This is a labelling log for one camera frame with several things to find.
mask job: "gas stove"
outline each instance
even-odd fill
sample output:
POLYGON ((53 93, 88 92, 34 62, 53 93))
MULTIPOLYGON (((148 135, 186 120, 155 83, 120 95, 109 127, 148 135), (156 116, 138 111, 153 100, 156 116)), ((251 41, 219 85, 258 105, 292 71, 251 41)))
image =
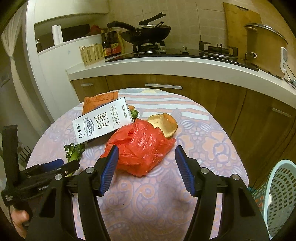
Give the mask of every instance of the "gas stove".
POLYGON ((165 53, 165 42, 161 41, 159 43, 148 43, 136 45, 133 44, 133 52, 134 55, 142 55, 142 54, 154 54, 154 53, 165 53))
POLYGON ((216 60, 259 71, 259 69, 255 66, 247 65, 245 63, 245 60, 238 58, 237 52, 238 49, 235 47, 225 48, 222 46, 222 44, 212 46, 211 43, 203 41, 199 42, 199 49, 187 49, 186 46, 183 46, 182 49, 166 49, 164 41, 161 41, 160 43, 133 45, 133 53, 128 53, 115 58, 111 58, 105 60, 105 62, 107 63, 123 59, 158 56, 189 57, 216 60))

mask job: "wooden cabinet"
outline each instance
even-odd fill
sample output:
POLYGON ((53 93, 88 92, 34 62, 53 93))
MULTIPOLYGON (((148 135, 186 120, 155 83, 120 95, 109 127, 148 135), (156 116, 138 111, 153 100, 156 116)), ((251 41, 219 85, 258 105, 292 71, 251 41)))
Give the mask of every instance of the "wooden cabinet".
POLYGON ((201 104, 231 135, 246 89, 213 80, 158 74, 128 74, 106 76, 110 90, 122 88, 156 88, 186 96, 201 104))
POLYGON ((296 133, 295 133, 295 130, 294 130, 294 135, 293 135, 292 139, 290 140, 290 142, 289 142, 288 146, 285 148, 285 150, 282 152, 278 161, 284 160, 284 159, 290 160, 296 164, 296 133))
POLYGON ((231 136, 247 89, 213 80, 198 79, 195 102, 201 104, 231 136))
POLYGON ((263 184, 268 177, 277 162, 274 157, 288 144, 286 138, 295 117, 294 108, 272 97, 247 90, 230 139, 246 168, 250 186, 263 184))
POLYGON ((106 77, 93 77, 71 81, 78 99, 84 101, 84 97, 93 97, 98 94, 109 92, 106 77))

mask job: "curtain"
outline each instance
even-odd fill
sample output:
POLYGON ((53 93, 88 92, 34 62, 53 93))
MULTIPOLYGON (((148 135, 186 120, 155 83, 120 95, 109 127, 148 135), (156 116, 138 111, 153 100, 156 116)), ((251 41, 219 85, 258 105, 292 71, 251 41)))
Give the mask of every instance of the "curtain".
POLYGON ((1 34, 1 40, 5 52, 10 58, 11 75, 18 99, 33 128, 37 131, 37 133, 40 136, 42 136, 42 134, 47 129, 47 125, 38 113, 37 109, 34 106, 34 103, 32 102, 27 91, 25 90, 24 85, 22 84, 20 77, 17 73, 15 61, 13 58, 15 44, 22 25, 22 12, 24 10, 24 7, 24 5, 20 7, 18 11, 15 13, 15 15, 12 17, 12 19, 4 29, 4 32, 1 34))

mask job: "tiled wall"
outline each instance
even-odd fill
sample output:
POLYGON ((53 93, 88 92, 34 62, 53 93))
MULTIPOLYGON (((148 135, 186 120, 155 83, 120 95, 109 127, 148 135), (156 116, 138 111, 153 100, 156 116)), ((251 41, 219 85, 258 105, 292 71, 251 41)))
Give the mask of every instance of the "tiled wall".
POLYGON ((288 65, 296 72, 296 38, 280 13, 267 0, 110 0, 110 20, 138 26, 139 21, 163 12, 167 15, 155 23, 163 21, 172 27, 165 39, 167 48, 182 48, 186 45, 198 49, 200 40, 227 45, 223 2, 259 13, 263 24, 283 34, 288 41, 288 65))

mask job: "pan lid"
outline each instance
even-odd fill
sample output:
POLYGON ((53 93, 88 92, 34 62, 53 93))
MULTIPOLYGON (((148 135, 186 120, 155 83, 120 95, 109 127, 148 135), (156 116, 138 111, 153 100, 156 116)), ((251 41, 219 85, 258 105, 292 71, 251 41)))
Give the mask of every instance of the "pan lid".
POLYGON ((159 27, 162 27, 162 28, 169 28, 169 29, 170 29, 170 26, 163 25, 163 22, 160 22, 160 23, 158 23, 158 24, 147 24, 147 25, 142 25, 142 26, 136 27, 135 29, 143 29, 143 28, 159 28, 159 27))
POLYGON ((267 30, 269 30, 271 32, 274 32, 277 35, 281 36, 287 42, 287 44, 288 44, 288 41, 285 39, 285 37, 280 32, 276 31, 275 29, 273 29, 270 26, 267 26, 267 25, 264 25, 264 24, 260 24, 260 23, 248 23, 248 24, 245 25, 245 27, 248 27, 248 26, 264 28, 264 29, 267 29, 267 30))

